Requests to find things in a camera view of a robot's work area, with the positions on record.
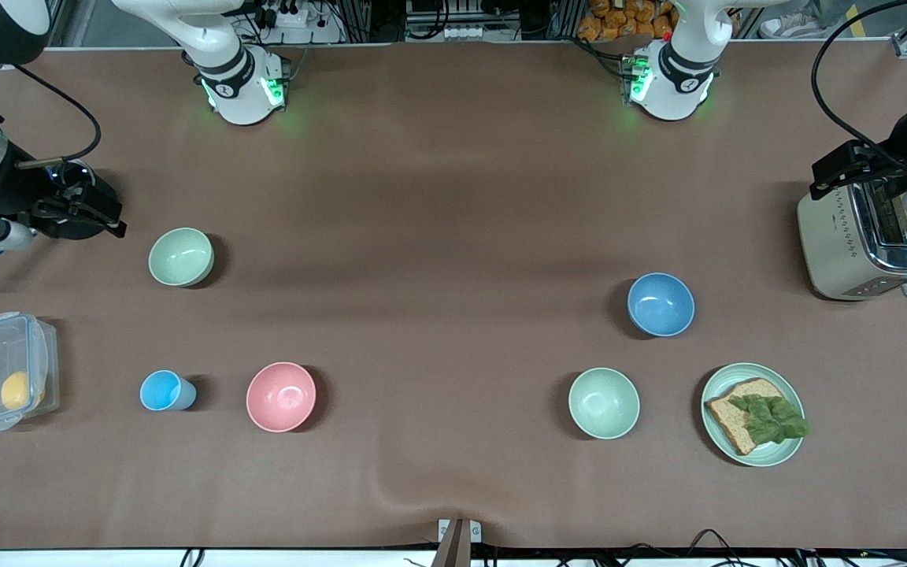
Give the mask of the pale green plate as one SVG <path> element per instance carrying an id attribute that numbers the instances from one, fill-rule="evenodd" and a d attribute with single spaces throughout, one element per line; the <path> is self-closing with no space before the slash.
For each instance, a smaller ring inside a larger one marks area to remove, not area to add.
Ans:
<path id="1" fill-rule="evenodd" d="M 726 422 L 721 420 L 716 412 L 713 412 L 715 408 L 726 409 L 728 415 L 737 412 L 739 416 L 734 419 L 737 424 L 735 430 L 749 440 L 751 435 L 744 430 L 744 413 L 728 403 L 727 399 L 730 395 L 755 394 L 755 392 L 767 396 L 781 395 L 789 406 L 798 410 L 801 415 L 804 413 L 797 392 L 783 376 L 760 364 L 738 362 L 716 370 L 705 382 L 702 390 L 702 423 L 710 441 L 727 458 L 745 466 L 772 467 L 784 463 L 795 455 L 802 445 L 802 440 L 755 444 L 752 451 L 744 454 L 739 449 L 740 444 L 730 436 L 733 428 L 728 427 Z"/>

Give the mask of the yellow lemon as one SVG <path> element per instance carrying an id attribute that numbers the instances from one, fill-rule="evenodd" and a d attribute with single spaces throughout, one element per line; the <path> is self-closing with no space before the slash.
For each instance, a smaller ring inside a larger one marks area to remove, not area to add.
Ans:
<path id="1" fill-rule="evenodd" d="M 25 370 L 14 371 L 3 381 L 0 399 L 5 410 L 34 410 L 46 396 L 46 380 L 30 376 Z"/>

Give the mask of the white shoe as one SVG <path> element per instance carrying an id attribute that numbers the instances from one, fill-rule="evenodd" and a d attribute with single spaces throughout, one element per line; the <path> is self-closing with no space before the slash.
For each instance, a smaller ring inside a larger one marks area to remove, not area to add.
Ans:
<path id="1" fill-rule="evenodd" d="M 824 28 L 813 15 L 790 12 L 760 22 L 758 35 L 761 39 L 810 39 L 824 35 Z"/>

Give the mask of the blue bowl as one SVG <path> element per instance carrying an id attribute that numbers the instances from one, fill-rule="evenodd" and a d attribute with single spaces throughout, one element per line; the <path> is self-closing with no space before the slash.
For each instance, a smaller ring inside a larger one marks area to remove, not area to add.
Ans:
<path id="1" fill-rule="evenodd" d="M 669 338 L 694 322 L 696 305 L 690 287 L 665 272 L 643 274 L 627 291 L 627 315 L 647 335 Z"/>

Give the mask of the brown bread slice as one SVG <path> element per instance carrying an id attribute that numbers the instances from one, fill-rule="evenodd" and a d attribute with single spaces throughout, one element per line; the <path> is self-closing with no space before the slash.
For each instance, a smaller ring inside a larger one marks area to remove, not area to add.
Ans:
<path id="1" fill-rule="evenodd" d="M 721 431 L 727 437 L 735 449 L 735 453 L 740 456 L 746 456 L 758 447 L 753 441 L 746 424 L 748 424 L 749 413 L 744 409 L 739 409 L 731 402 L 735 396 L 742 398 L 746 395 L 759 395 L 761 398 L 784 398 L 781 391 L 775 384 L 770 383 L 764 378 L 751 378 L 734 385 L 730 390 L 717 398 L 710 399 L 705 403 L 709 415 L 720 425 Z"/>

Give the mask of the light blue cup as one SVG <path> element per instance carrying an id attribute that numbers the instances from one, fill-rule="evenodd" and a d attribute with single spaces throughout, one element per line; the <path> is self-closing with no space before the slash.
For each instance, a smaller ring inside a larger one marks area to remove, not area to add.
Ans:
<path id="1" fill-rule="evenodd" d="M 139 389 L 139 401 L 147 410 L 186 410 L 194 405 L 197 388 L 172 370 L 149 374 Z"/>

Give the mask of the white power strip box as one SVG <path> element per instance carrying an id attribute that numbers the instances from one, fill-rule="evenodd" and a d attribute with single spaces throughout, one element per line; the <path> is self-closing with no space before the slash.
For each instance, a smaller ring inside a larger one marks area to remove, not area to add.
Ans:
<path id="1" fill-rule="evenodd" d="M 339 11 L 328 0 L 253 0 L 255 25 L 263 43 L 339 44 L 348 39 Z"/>

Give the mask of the pink bowl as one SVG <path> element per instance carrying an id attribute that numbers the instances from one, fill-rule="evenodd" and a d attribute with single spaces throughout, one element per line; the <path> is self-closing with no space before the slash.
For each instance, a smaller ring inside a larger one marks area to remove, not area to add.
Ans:
<path id="1" fill-rule="evenodd" d="M 305 367 L 275 362 L 250 381 L 246 409 L 252 423 L 269 433 L 287 433 L 300 428 L 312 415 L 317 387 Z"/>

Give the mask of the brown table mat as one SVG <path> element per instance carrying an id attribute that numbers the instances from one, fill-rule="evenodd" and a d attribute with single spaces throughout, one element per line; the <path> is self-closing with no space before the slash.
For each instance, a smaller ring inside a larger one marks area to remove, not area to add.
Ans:
<path id="1" fill-rule="evenodd" d="M 57 330 L 60 406 L 0 431 L 0 548 L 377 547 L 465 517 L 500 547 L 907 547 L 907 298 L 809 288 L 796 205 L 842 143 L 814 43 L 731 44 L 688 120 L 626 107 L 570 44 L 313 48 L 287 111 L 235 127 L 176 50 L 55 50 L 33 72 L 103 127 L 128 232 L 0 258 L 0 313 Z M 215 265 L 163 286 L 183 227 Z M 691 326 L 627 315 L 678 277 Z M 275 362 L 312 415 L 252 423 Z M 809 434 L 772 467 L 710 441 L 702 390 L 776 371 Z M 172 370 L 185 410 L 145 409 Z M 629 434 L 568 411 L 584 370 L 639 391 Z"/>

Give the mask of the pale green bowl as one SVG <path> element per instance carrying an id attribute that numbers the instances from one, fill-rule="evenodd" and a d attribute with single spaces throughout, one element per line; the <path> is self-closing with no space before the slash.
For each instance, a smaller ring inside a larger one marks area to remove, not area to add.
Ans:
<path id="1" fill-rule="evenodd" d="M 616 440 L 636 426 L 641 399 L 633 381 L 619 370 L 588 369 L 570 384 L 568 411 L 583 434 Z"/>
<path id="2" fill-rule="evenodd" d="M 152 245 L 147 259 L 151 276 L 163 286 L 200 284 L 215 266 L 215 249 L 204 232 L 191 227 L 170 230 Z"/>

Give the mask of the green lettuce leaf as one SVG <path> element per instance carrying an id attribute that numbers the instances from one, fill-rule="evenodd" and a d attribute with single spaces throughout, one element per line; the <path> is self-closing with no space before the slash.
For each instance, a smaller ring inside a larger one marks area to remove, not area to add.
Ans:
<path id="1" fill-rule="evenodd" d="M 728 401 L 745 413 L 744 428 L 757 445 L 805 438 L 809 421 L 783 396 L 731 396 Z"/>

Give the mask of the cream and chrome toaster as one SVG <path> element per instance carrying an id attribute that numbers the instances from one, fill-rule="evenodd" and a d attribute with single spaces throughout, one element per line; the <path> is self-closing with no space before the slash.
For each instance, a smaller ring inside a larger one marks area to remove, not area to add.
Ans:
<path id="1" fill-rule="evenodd" d="M 907 295 L 907 211 L 891 191 L 852 187 L 798 203 L 802 249 L 818 294 L 851 302 L 896 290 Z"/>

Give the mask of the long white power strip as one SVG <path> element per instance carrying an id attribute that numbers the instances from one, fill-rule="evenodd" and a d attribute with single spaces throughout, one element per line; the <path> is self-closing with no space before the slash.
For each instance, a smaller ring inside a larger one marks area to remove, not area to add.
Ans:
<path id="1" fill-rule="evenodd" d="M 519 29 L 506 23 L 456 23 L 442 30 L 443 42 L 516 42 Z"/>

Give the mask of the orange snack bags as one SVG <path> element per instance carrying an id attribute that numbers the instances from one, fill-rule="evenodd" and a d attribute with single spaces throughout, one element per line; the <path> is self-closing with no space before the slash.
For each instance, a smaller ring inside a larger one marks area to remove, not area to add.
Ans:
<path id="1" fill-rule="evenodd" d="M 670 0 L 587 0 L 576 36 L 587 42 L 612 42 L 628 35 L 669 39 L 678 20 Z"/>

